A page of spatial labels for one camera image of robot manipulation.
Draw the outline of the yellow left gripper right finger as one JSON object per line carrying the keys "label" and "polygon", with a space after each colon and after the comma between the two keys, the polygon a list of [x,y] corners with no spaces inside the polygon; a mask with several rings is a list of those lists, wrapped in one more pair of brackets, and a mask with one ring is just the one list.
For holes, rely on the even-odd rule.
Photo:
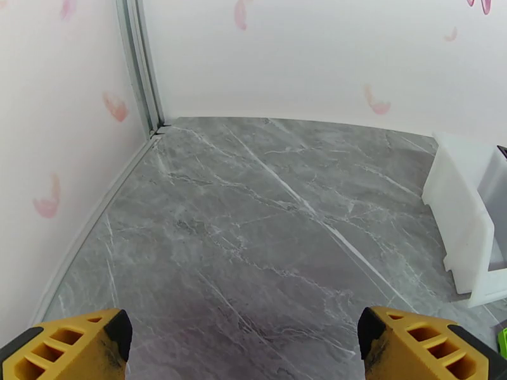
{"label": "yellow left gripper right finger", "polygon": [[357,337],[365,380],[507,380],[507,360],[452,320],[366,307]]}

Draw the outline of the aluminium corner post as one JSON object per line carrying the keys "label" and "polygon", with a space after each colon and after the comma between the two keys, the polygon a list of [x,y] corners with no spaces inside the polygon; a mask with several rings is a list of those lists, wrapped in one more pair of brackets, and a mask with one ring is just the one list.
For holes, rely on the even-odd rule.
{"label": "aluminium corner post", "polygon": [[165,124],[151,57],[143,0],[115,0],[132,88],[148,137]]}

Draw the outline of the white plastic storage bin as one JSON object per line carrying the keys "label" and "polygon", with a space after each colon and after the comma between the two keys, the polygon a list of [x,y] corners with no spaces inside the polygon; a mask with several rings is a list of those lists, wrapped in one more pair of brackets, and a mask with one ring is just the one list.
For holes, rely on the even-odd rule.
{"label": "white plastic storage bin", "polygon": [[507,159],[493,143],[435,133],[422,200],[433,213],[456,292],[469,307],[507,298]]}

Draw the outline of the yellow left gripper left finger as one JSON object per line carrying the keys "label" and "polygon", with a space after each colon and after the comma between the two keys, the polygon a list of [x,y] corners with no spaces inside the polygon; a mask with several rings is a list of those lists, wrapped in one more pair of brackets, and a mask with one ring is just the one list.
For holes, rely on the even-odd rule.
{"label": "yellow left gripper left finger", "polygon": [[0,380],[125,380],[131,342],[118,308],[41,322],[0,348]]}

